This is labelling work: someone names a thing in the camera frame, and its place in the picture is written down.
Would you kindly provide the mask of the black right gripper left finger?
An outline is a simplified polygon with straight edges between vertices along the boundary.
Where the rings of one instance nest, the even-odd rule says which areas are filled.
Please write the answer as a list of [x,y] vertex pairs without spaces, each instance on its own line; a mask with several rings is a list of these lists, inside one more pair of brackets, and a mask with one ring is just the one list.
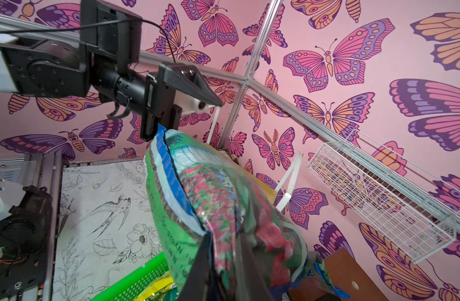
[[210,300],[212,291],[211,248],[212,235],[207,232],[199,246],[185,286],[179,292],[178,301]]

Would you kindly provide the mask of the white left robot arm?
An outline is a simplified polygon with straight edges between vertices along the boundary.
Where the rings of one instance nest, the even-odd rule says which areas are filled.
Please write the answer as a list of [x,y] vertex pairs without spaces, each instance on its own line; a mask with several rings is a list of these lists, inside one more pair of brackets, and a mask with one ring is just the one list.
[[106,1],[82,1],[79,45],[40,39],[37,30],[0,31],[0,92],[29,97],[84,97],[90,88],[114,103],[108,119],[142,118],[140,136],[178,129],[183,113],[221,107],[193,65],[163,63],[141,75],[130,68],[140,56],[144,19]]

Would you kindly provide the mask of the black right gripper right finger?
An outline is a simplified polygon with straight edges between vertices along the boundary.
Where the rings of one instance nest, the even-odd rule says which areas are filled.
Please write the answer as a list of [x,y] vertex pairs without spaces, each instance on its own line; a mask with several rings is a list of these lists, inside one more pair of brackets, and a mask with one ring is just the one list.
[[273,300],[242,233],[236,235],[236,300]]

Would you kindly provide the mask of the green plastic mesh basket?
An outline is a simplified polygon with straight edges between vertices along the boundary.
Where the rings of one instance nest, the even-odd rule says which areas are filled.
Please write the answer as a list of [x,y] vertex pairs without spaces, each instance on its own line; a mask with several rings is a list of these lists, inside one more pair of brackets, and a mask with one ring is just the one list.
[[164,253],[160,253],[142,267],[137,268],[131,274],[92,298],[91,301],[133,300],[166,271],[168,271],[168,264]]

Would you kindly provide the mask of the floral bag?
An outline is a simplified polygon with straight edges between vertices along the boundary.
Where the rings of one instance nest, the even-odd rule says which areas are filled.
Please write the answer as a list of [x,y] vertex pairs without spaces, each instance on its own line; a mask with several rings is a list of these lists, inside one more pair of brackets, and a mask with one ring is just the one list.
[[245,234],[273,298],[309,277],[328,282],[322,257],[272,205],[252,175],[212,147],[160,128],[145,155],[147,192],[170,273],[185,286],[197,251],[212,234],[222,300],[236,300],[236,235]]

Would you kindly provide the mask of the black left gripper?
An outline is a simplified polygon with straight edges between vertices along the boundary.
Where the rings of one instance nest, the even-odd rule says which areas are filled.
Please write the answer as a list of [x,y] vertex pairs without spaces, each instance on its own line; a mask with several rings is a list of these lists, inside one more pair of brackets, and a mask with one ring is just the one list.
[[182,109],[176,100],[180,96],[191,96],[210,107],[223,106],[223,101],[193,65],[161,64],[157,72],[143,76],[130,68],[120,74],[114,63],[97,61],[90,75],[99,100],[114,103],[114,111],[107,118],[123,119],[132,112],[139,115],[140,138],[147,142],[155,137],[159,125],[178,129]]

